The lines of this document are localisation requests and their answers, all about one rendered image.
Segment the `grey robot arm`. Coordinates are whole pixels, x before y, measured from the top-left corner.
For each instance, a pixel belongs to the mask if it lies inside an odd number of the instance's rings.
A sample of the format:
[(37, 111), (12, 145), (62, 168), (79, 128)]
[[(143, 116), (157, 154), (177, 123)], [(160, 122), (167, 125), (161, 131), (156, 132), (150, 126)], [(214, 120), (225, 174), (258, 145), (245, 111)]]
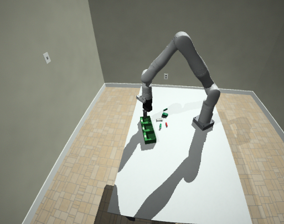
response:
[(150, 64), (149, 68), (144, 70), (141, 75), (142, 92), (150, 94), (152, 92), (152, 80), (156, 74), (162, 70), (172, 55), (179, 50), (186, 58), (192, 72), (202, 83), (206, 98), (199, 115), (201, 123), (209, 123), (213, 116), (213, 110), (220, 97), (220, 90), (210, 77), (209, 70), (203, 59), (197, 53), (191, 38), (185, 32), (178, 32), (163, 52)]

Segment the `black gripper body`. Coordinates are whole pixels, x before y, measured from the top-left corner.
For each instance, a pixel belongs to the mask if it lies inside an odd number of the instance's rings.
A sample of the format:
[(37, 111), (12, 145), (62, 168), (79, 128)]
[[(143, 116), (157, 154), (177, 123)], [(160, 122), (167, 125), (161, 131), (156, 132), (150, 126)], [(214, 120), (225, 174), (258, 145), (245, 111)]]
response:
[(152, 92), (150, 94), (142, 93), (142, 95), (136, 96), (136, 99), (143, 103), (143, 109), (147, 112), (150, 112), (152, 110), (152, 98)]

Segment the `green bin rack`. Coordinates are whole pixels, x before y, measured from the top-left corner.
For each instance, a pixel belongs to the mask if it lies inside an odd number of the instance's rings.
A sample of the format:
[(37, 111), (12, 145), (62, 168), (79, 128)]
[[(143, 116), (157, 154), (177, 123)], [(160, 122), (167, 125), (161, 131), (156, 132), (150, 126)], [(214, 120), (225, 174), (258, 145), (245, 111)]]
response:
[(140, 117), (142, 132), (145, 144), (156, 143), (157, 138), (153, 129), (150, 116)]

